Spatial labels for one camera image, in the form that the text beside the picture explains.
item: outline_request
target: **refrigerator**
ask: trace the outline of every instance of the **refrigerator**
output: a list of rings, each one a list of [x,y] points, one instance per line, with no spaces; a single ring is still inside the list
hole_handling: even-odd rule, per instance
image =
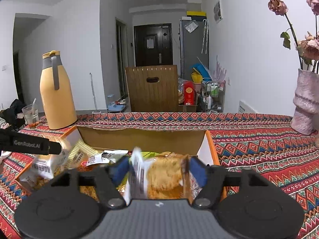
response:
[[[208,65],[208,49],[205,46],[202,54],[202,44],[204,36],[204,22],[197,21],[198,27],[191,33],[186,29],[191,21],[180,20],[180,42],[181,42],[181,78],[185,80],[192,80],[191,74],[193,72],[192,66],[201,62],[209,69]]]

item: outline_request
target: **plastic bag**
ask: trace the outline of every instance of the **plastic bag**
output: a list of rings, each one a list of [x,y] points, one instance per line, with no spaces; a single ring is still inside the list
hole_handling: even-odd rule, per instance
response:
[[[178,104],[184,103],[184,82],[186,80],[178,78]]]
[[[192,21],[189,25],[185,27],[185,29],[189,32],[192,33],[196,28],[198,27],[197,22],[194,20]]]

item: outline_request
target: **patterned tablecloth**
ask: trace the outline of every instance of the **patterned tablecloth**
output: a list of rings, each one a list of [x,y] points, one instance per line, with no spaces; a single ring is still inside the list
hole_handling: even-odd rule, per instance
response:
[[[118,113],[81,115],[76,125],[92,128],[146,130],[210,130],[221,165],[230,171],[251,166],[296,199],[305,211],[298,238],[319,238],[319,149],[317,132],[304,136],[290,127],[291,117],[264,114]],[[31,135],[60,136],[68,131],[49,130],[46,119]],[[19,239],[13,214],[26,197],[14,178],[32,157],[12,153],[0,169],[0,229]],[[231,187],[228,194],[235,193]]]

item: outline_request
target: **pink flower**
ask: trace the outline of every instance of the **pink flower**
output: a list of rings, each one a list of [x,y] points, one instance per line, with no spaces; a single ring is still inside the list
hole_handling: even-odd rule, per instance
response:
[[[319,15],[319,0],[307,0],[307,4],[311,7],[315,15]]]
[[[270,0],[268,8],[276,15],[284,16],[288,12],[286,4],[282,0]]]
[[[301,41],[303,56],[309,59],[319,60],[319,40],[308,32],[306,40]]]

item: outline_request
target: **thermos handle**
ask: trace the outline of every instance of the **thermos handle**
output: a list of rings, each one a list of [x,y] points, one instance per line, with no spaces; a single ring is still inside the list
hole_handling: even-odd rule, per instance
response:
[[[57,62],[56,56],[51,57],[51,62],[52,62],[54,90],[57,91],[60,89],[60,84],[59,84],[58,62]]]

